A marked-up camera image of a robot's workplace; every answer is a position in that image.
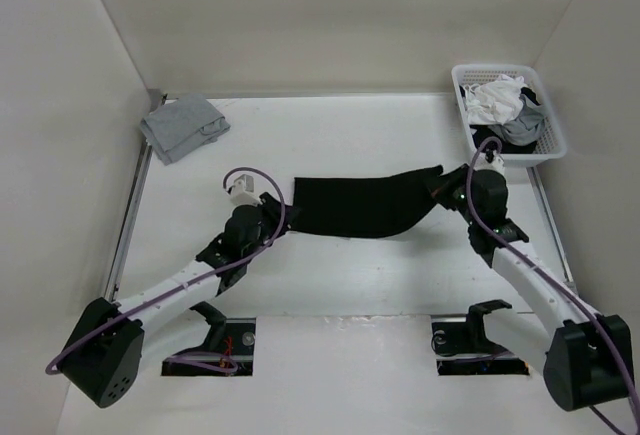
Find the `black tank top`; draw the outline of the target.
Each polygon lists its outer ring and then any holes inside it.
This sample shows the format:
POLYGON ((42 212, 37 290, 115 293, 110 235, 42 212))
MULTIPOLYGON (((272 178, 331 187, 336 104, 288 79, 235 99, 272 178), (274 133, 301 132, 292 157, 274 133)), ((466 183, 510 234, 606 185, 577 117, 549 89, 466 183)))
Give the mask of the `black tank top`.
POLYGON ((406 232, 435 206, 430 188, 444 169, 437 165, 382 178, 294 180, 291 229, 305 234, 380 239, 406 232))

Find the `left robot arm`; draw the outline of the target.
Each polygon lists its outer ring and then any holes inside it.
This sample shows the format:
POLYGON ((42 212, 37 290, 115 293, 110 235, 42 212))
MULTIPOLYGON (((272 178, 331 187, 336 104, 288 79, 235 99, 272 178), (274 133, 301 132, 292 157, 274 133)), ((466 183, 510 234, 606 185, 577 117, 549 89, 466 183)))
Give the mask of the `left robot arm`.
POLYGON ((299 213, 269 193, 254 205, 236 207, 222 232, 177 273, 124 300, 91 301, 48 373, 63 375, 97 407, 108 408, 136 380, 147 355, 145 342, 186 311, 205 318, 192 326, 192 344, 202 353, 216 352, 224 342, 226 319, 211 299, 237 284, 299 213))

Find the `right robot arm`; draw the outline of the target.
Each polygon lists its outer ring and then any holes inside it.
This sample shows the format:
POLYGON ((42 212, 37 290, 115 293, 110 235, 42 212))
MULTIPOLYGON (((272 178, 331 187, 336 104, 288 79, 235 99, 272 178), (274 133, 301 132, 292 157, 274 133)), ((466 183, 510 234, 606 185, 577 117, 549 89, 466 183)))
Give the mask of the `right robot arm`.
POLYGON ((626 398, 635 392, 630 330, 604 316, 547 273, 526 233, 508 216, 508 188, 495 169, 462 165, 428 185, 434 201, 458 212, 474 251, 504 278, 537 317, 532 323, 503 300, 469 309, 464 339, 483 351, 499 345, 530 364, 565 411, 626 398))

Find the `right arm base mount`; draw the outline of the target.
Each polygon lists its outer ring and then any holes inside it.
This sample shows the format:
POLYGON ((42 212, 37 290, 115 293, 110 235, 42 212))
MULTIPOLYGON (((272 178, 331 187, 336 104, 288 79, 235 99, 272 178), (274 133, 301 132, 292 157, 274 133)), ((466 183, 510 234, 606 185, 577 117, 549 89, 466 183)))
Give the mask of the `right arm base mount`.
POLYGON ((529 365, 499 345, 477 343, 464 318, 432 318, 431 349, 440 376, 529 376, 529 365))

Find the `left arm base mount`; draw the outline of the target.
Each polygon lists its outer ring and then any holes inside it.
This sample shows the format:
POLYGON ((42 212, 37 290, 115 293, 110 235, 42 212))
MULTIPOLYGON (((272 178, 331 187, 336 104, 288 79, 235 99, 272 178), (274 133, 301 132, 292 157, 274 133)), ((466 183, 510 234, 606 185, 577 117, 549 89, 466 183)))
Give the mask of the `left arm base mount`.
POLYGON ((246 377, 253 375, 257 320, 231 318, 218 333, 209 326, 161 364, 163 377, 246 377))

